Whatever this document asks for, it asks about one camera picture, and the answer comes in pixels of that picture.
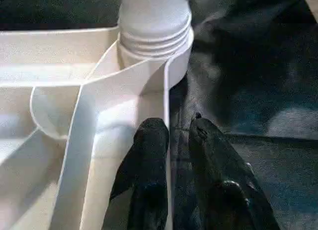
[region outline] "black fabric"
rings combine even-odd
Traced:
[[[208,119],[196,115],[189,131],[195,190],[206,230],[279,230],[250,167]]]
[[[174,229],[203,229],[199,211],[191,207],[197,206],[188,152],[194,113],[202,113],[227,134],[318,138],[318,27],[306,2],[236,1],[223,13],[210,13],[209,6],[193,8],[205,8],[206,16],[202,21],[194,14],[195,41],[187,76],[170,91]],[[283,191],[278,196],[298,201]],[[316,229],[317,209],[309,210],[308,205],[303,215],[288,215],[298,207],[275,205],[280,227]]]
[[[110,196],[111,205],[114,198],[133,189],[124,229],[164,230],[168,214],[165,171],[168,143],[169,132],[162,119],[149,118],[137,129],[134,143],[117,170]],[[126,212],[124,209],[118,215],[123,217]],[[106,213],[103,228],[115,229],[108,224],[108,217]]]

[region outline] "white plastic tray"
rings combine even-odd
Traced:
[[[169,60],[133,58],[117,37],[118,28],[0,33],[0,230],[100,230],[137,127],[148,117],[169,126],[192,31]],[[169,158],[167,173],[169,183]]]

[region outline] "curved plastic edge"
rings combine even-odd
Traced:
[[[77,86],[77,85],[75,85],[75,86],[60,86],[60,87],[55,87],[55,88],[78,88],[78,93],[77,93],[77,96],[75,97],[75,100],[77,100],[77,97],[78,97],[78,95],[79,95],[79,90],[80,90],[80,86]],[[31,92],[31,96],[30,96],[30,103],[29,103],[29,109],[30,109],[30,115],[31,115],[31,117],[32,117],[32,120],[33,120],[33,122],[34,122],[34,124],[36,125],[36,127],[41,131],[41,132],[43,132],[45,135],[47,135],[48,137],[50,137],[50,138],[52,138],[52,139],[54,139],[54,140],[57,140],[57,141],[64,141],[64,142],[66,142],[67,140],[68,140],[68,138],[69,138],[69,135],[68,135],[68,133],[67,134],[62,134],[62,135],[58,135],[58,133],[56,132],[56,133],[53,133],[53,132],[51,132],[51,131],[49,131],[49,130],[47,130],[46,128],[44,128],[43,127],[43,125],[41,125],[41,123],[38,121],[38,118],[36,117],[36,115],[35,115],[35,110],[34,110],[34,96],[35,96],[35,92],[36,92],[36,90],[37,89],[39,89],[39,88],[52,88],[52,87],[41,87],[41,86],[35,86],[35,87],[33,87],[33,89],[32,89],[32,92]]]

